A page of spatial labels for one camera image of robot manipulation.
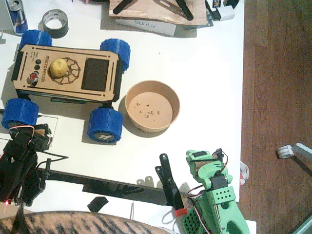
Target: wooden floor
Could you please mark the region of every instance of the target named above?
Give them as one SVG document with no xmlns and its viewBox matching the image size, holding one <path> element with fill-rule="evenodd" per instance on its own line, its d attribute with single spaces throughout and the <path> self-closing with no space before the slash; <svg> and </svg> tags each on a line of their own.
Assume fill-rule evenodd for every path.
<svg viewBox="0 0 312 234">
<path fill-rule="evenodd" d="M 239 207 L 258 234 L 289 233 L 312 212 L 312 177 L 275 154 L 312 147 L 311 12 L 311 0 L 245 0 L 241 153 L 251 174 Z"/>
</svg>

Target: round wooden bowl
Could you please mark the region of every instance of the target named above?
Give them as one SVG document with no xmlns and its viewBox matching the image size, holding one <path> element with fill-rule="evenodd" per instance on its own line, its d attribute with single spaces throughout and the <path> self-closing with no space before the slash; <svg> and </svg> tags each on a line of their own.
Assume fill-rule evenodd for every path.
<svg viewBox="0 0 312 234">
<path fill-rule="evenodd" d="M 180 101 L 175 91 L 156 80 L 145 80 L 132 86 L 125 104 L 131 122 L 148 133 L 168 128 L 180 111 Z"/>
</svg>

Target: lemon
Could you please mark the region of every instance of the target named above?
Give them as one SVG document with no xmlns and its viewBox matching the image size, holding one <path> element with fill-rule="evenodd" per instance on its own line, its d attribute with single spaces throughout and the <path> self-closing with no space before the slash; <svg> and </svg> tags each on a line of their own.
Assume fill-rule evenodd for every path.
<svg viewBox="0 0 312 234">
<path fill-rule="evenodd" d="M 52 77 L 62 77 L 67 71 L 67 62 L 62 58 L 54 60 L 50 65 L 50 74 Z"/>
</svg>

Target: blue 3d printed tire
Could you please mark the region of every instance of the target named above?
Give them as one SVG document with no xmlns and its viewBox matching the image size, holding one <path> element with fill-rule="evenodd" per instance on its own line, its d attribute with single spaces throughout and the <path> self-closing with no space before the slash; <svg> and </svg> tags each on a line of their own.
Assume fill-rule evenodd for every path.
<svg viewBox="0 0 312 234">
<path fill-rule="evenodd" d="M 126 71 L 130 62 L 130 46 L 127 42 L 120 39 L 108 39 L 101 43 L 100 50 L 111 51 L 120 56 L 122 61 L 122 72 Z"/>
<path fill-rule="evenodd" d="M 19 49 L 23 48 L 25 44 L 52 46 L 52 39 L 49 34 L 43 31 L 28 30 L 21 36 Z"/>
<path fill-rule="evenodd" d="M 114 143 L 120 140 L 123 116 L 118 111 L 98 108 L 91 112 L 88 136 L 92 140 Z"/>
<path fill-rule="evenodd" d="M 38 117 L 38 106 L 28 100 L 14 98 L 7 101 L 1 124 L 9 129 L 17 125 L 35 125 Z"/>
</svg>

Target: energy drink can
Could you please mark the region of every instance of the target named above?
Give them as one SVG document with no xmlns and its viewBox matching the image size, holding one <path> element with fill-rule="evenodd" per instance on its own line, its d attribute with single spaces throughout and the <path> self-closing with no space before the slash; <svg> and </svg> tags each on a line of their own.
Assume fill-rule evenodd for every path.
<svg viewBox="0 0 312 234">
<path fill-rule="evenodd" d="M 21 36 L 28 30 L 27 20 L 21 0 L 7 0 L 13 30 L 16 35 Z"/>
</svg>

